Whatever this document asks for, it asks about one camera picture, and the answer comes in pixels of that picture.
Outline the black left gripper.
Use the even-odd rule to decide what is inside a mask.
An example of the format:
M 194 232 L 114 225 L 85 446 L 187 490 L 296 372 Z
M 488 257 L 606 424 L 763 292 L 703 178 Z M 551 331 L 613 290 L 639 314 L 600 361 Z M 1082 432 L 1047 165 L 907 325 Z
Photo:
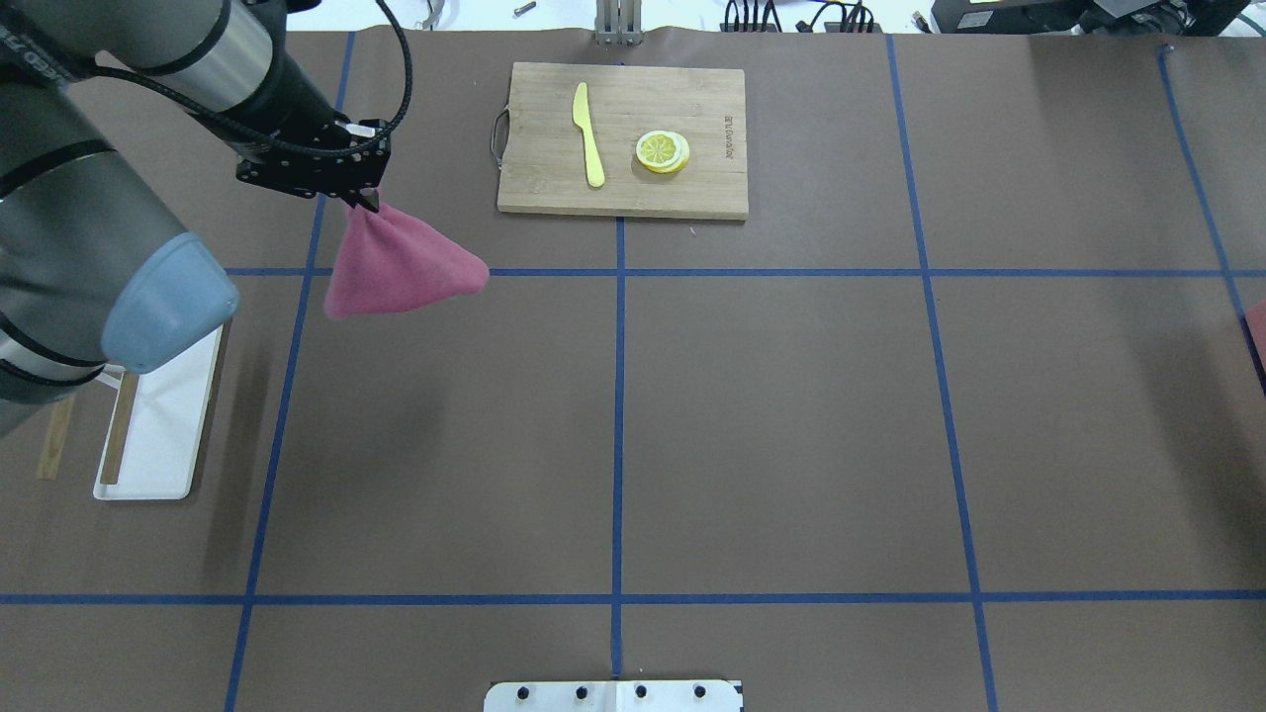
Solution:
M 235 162 L 235 180 L 304 199 L 348 200 L 352 209 L 376 215 L 381 210 L 381 180 L 392 158 L 386 125 L 385 119 L 334 122 L 328 130 L 330 143 L 335 149 L 349 148 L 348 156 L 304 156 L 284 149 L 262 162 L 241 157 Z

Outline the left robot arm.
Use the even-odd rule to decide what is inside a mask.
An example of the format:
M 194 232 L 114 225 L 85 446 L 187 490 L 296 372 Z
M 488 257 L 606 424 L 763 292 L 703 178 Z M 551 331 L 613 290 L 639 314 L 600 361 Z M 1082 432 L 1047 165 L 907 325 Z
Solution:
M 414 87 L 406 33 L 395 115 L 352 122 L 287 53 L 311 1 L 5 1 L 3 432 L 109 366 L 165 366 L 234 315 L 239 293 L 68 98 L 115 79 L 153 91 L 235 152 L 238 180 L 379 212 Z

